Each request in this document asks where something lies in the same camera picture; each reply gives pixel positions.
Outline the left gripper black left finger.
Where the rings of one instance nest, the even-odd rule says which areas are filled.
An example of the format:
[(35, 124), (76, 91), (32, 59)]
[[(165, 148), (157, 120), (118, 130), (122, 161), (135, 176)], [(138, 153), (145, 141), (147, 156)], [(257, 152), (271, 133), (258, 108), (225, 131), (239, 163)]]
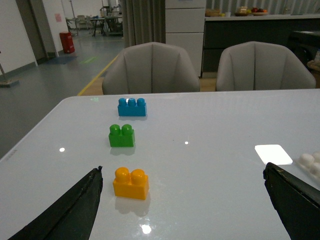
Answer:
[(102, 167), (94, 168), (11, 240), (88, 240), (103, 190)]

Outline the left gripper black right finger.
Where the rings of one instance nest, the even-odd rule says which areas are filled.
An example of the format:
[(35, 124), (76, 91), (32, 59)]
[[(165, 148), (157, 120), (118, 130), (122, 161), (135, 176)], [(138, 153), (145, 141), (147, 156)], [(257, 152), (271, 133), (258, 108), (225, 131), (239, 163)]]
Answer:
[(269, 162), (263, 171), (271, 203), (292, 240), (320, 238), (320, 191)]

